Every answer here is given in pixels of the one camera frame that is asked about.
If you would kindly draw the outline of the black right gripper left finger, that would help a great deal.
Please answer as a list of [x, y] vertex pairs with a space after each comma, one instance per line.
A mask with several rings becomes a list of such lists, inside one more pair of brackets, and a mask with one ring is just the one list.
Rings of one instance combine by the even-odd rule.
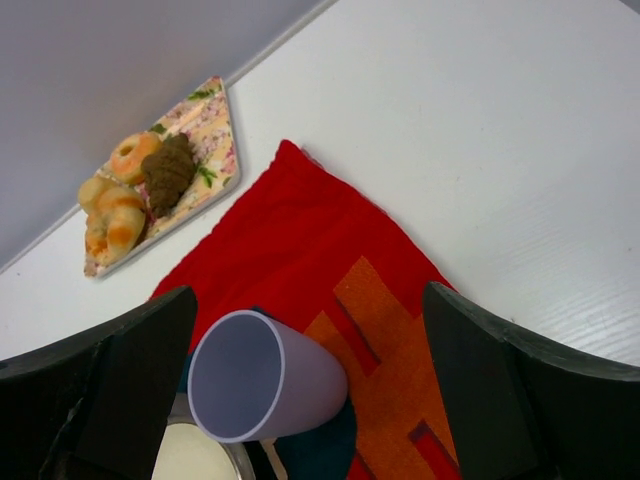
[[180, 287], [3, 360], [2, 478], [151, 478], [196, 315]]

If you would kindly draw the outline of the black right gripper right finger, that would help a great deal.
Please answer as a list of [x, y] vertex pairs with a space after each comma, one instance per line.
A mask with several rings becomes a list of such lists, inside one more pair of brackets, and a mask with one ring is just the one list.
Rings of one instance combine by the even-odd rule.
[[502, 319], [441, 283], [423, 315], [465, 479], [636, 479], [639, 369]]

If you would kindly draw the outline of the silver metal plate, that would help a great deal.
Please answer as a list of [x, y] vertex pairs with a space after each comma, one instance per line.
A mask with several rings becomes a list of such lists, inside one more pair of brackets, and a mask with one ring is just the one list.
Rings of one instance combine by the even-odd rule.
[[177, 393], [156, 457], [152, 480], [249, 480], [256, 475], [244, 446], [220, 444], [191, 415], [185, 393]]

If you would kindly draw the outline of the lavender plastic cup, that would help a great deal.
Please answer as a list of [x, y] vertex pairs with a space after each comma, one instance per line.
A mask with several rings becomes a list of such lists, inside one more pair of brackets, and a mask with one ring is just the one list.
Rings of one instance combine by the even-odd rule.
[[312, 430], [334, 418], [347, 396], [346, 372], [329, 351], [255, 310], [216, 321], [187, 378], [195, 423], [226, 444]]

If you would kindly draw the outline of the sugared round bun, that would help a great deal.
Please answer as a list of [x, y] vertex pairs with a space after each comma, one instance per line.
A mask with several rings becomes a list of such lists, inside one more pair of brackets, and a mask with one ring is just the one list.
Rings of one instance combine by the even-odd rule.
[[87, 257], [101, 266], [118, 262], [134, 248], [145, 223], [145, 202], [135, 190], [113, 187], [104, 191], [89, 209]]

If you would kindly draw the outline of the small round pale bun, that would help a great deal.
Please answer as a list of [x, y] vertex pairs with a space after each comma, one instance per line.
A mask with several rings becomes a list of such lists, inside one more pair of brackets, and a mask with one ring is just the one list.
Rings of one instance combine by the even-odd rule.
[[93, 176], [86, 180], [78, 189], [77, 201], [82, 210], [89, 214], [95, 207], [96, 201], [107, 190], [117, 186], [117, 183], [109, 178]]

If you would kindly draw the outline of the brown chocolate croissant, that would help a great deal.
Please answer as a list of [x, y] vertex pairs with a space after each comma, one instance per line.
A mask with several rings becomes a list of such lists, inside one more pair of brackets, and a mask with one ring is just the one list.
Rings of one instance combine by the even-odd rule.
[[193, 156], [189, 137], [178, 133], [144, 158], [142, 172], [154, 217], [168, 215], [190, 186], [196, 172]]

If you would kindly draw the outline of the red patterned cloth mat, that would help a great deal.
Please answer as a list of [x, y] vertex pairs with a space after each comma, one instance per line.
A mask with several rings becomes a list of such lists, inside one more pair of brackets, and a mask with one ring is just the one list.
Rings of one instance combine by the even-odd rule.
[[[381, 208], [283, 141], [156, 293], [193, 288], [195, 339], [223, 315], [254, 309], [335, 355], [357, 424], [344, 479], [457, 479], [422, 317], [422, 292], [440, 280]], [[288, 478], [273, 441], [247, 449], [258, 478]]]

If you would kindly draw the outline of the floral rectangular tray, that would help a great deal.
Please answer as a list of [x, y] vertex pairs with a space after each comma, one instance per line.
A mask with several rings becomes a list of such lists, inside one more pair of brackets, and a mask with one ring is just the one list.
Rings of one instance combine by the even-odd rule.
[[144, 180], [138, 185], [120, 182], [111, 173], [108, 159], [93, 176], [109, 178], [117, 183], [116, 187], [135, 190], [145, 202], [146, 223], [134, 248], [112, 265], [101, 266], [91, 261], [85, 251], [84, 274], [88, 278], [111, 273], [202, 213], [230, 193], [239, 183], [240, 167], [234, 144], [230, 109], [225, 87], [220, 78], [207, 79], [146, 131], [157, 133], [162, 143], [173, 135], [185, 133], [189, 137], [194, 154], [195, 175], [190, 186], [169, 214], [156, 218], [149, 207]]

